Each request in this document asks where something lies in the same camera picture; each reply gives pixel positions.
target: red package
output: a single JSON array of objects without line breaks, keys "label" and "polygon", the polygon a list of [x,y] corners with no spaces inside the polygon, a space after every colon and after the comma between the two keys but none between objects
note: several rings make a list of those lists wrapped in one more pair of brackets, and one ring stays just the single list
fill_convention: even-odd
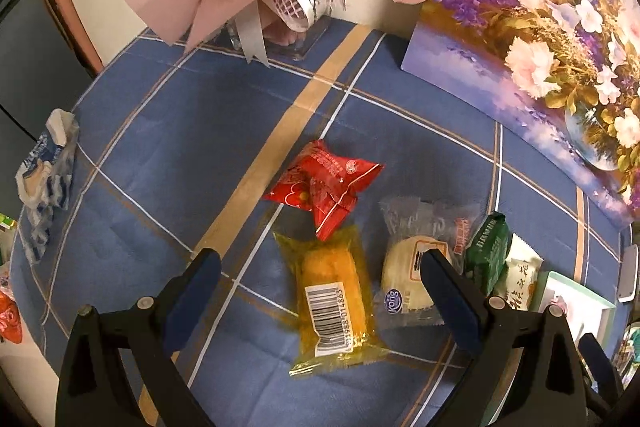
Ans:
[{"label": "red package", "polygon": [[383,168],[359,158],[335,156],[322,140],[316,140],[303,148],[265,198],[311,210],[316,235],[325,241],[354,209],[356,193],[369,187]]},{"label": "red package", "polygon": [[22,324],[18,306],[0,292],[0,335],[14,344],[22,342]]}]

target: floral painting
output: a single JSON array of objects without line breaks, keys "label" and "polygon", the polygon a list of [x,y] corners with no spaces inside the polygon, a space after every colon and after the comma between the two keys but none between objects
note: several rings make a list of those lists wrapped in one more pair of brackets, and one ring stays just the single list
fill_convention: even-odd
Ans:
[{"label": "floral painting", "polygon": [[402,68],[523,137],[613,222],[640,215],[637,0],[429,0]]}]

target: green package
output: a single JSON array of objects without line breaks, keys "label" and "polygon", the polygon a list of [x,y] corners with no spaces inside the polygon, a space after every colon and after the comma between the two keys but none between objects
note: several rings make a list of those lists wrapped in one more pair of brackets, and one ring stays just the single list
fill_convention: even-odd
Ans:
[{"label": "green package", "polygon": [[498,282],[511,246],[511,232],[504,214],[492,212],[465,251],[465,275],[489,296]]}]

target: white floor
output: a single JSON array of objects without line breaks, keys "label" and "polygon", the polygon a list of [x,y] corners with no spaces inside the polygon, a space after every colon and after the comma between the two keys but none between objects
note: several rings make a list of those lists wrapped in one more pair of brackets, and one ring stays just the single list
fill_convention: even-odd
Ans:
[{"label": "white floor", "polygon": [[0,344],[0,367],[37,422],[42,427],[54,427],[58,376],[24,324],[22,332],[21,344]]}]

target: red object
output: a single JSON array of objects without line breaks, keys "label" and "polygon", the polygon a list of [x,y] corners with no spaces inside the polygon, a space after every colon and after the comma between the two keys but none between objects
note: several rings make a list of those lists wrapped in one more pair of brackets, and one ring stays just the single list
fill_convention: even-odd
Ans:
[{"label": "red object", "polygon": [[0,292],[0,335],[14,344],[22,342],[22,324],[18,306]]},{"label": "red object", "polygon": [[379,163],[331,154],[322,140],[308,143],[265,198],[311,210],[316,235],[328,239],[354,209],[357,192],[384,168]]}]

